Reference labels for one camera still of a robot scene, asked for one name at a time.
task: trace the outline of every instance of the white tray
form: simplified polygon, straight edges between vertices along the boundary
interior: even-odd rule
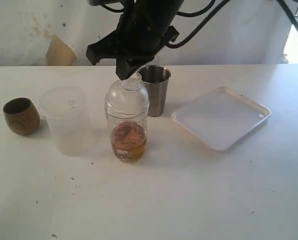
[[[172,113],[172,118],[216,151],[225,151],[271,116],[243,95],[219,87]]]

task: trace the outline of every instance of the stainless steel cup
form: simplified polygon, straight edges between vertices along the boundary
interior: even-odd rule
[[[149,117],[158,117],[164,111],[168,82],[171,77],[169,69],[163,66],[148,65],[138,70],[142,82],[149,94]]]

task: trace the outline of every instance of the black cable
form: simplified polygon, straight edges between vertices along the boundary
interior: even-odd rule
[[[116,14],[123,13],[123,10],[124,10],[124,9],[113,9],[113,8],[110,8],[109,6],[104,5],[103,3],[101,3],[101,6],[106,10],[109,10],[110,12],[113,12]]]
[[[293,16],[293,13],[291,12],[291,10],[288,7],[288,5],[284,2],[284,0],[277,0],[277,2],[280,4],[280,6],[282,7],[283,11],[285,12],[285,14],[287,15],[287,17],[289,18],[290,22],[293,24],[294,28],[298,32],[298,22],[295,19],[295,17]]]
[[[209,15],[190,33],[184,40],[176,44],[167,43],[166,46],[170,49],[177,49],[188,43],[209,21],[210,19],[216,15],[216,13],[224,7],[230,0],[223,0],[219,3],[210,13]]]
[[[211,0],[211,2],[204,9],[200,11],[192,12],[192,13],[185,13],[185,12],[178,11],[177,15],[181,17],[186,17],[186,18],[194,18],[209,11],[213,7],[214,3],[215,3],[215,0]]]

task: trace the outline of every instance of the white table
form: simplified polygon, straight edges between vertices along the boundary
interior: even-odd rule
[[[106,133],[113,67],[0,67],[0,240],[298,240],[298,65],[169,68],[165,113],[148,120],[143,159],[125,164]],[[87,93],[99,139],[89,157],[61,155],[45,122],[27,137],[4,122],[7,101],[37,105],[62,84]],[[219,86],[272,110],[227,152],[170,117]]]

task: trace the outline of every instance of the plastic cup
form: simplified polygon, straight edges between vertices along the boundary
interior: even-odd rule
[[[92,128],[83,90],[61,86],[40,98],[40,108],[60,152],[81,156],[92,143]]]

